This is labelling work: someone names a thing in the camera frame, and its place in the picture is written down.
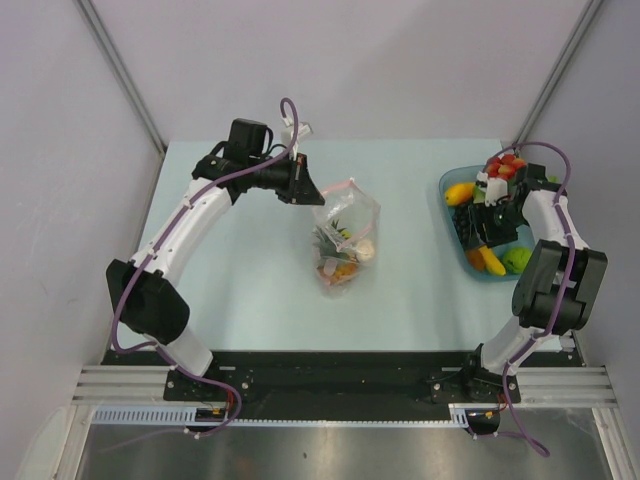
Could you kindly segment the small orange fruit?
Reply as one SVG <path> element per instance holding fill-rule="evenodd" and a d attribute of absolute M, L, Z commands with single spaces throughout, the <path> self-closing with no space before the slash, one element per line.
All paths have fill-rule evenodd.
<path fill-rule="evenodd" d="M 485 260 L 482 256 L 482 254 L 479 252 L 478 249 L 475 250 L 468 250 L 465 252 L 465 256 L 466 259 L 469 263 L 469 265 L 477 272 L 484 272 L 486 269 L 486 263 Z"/>

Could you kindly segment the clear zip top bag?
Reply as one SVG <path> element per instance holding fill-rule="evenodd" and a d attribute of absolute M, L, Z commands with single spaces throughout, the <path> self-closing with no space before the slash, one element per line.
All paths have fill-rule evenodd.
<path fill-rule="evenodd" d="M 312 260 L 319 285 L 338 296 L 372 268 L 378 256 L 380 204 L 352 178 L 322 192 L 312 208 Z"/>

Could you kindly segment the orange toy pineapple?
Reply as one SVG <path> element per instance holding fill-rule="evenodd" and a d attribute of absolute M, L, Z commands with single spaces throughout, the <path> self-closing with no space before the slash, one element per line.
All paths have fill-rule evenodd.
<path fill-rule="evenodd" d="M 326 287 L 337 287 L 353 280 L 359 273 L 359 261 L 351 251 L 340 251 L 342 241 L 350 240 L 349 230 L 338 220 L 330 224 L 330 232 L 316 225 L 313 230 L 316 273 Z"/>

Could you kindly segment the green celery stalk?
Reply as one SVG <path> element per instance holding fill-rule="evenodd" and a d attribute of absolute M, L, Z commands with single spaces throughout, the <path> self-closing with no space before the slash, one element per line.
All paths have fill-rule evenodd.
<path fill-rule="evenodd" d="M 319 269 L 325 275 L 353 275 L 360 264 L 370 263 L 376 256 L 374 243 L 369 239 L 359 240 L 355 245 L 339 250 L 331 241 L 318 246 Z"/>

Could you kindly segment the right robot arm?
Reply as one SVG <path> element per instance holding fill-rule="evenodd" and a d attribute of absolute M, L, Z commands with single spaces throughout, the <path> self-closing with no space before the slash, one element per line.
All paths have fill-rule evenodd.
<path fill-rule="evenodd" d="M 524 165 L 513 183 L 481 173 L 478 184 L 485 198 L 467 208 L 459 236 L 464 250 L 511 243 L 521 226 L 535 241 L 513 292 L 510 320 L 473 351 L 460 375 L 463 395 L 484 402 L 508 391 L 518 367 L 546 341 L 586 325 L 608 259 L 580 237 L 564 185 L 549 181 L 544 166 Z"/>

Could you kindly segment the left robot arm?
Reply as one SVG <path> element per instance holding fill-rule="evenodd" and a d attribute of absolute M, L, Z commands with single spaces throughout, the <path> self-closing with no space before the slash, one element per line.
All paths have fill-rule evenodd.
<path fill-rule="evenodd" d="M 249 190 L 271 190 L 285 204 L 323 204 L 299 150 L 311 133 L 308 123 L 287 118 L 284 149 L 274 155 L 264 145 L 272 135 L 267 125 L 234 120 L 228 139 L 195 165 L 185 194 L 160 231 L 129 260 L 115 259 L 107 267 L 115 325 L 143 336 L 145 346 L 186 370 L 185 385 L 199 399 L 219 392 L 221 376 L 210 368 L 211 351 L 188 326 L 190 308 L 177 290 L 181 275 L 208 231 Z"/>

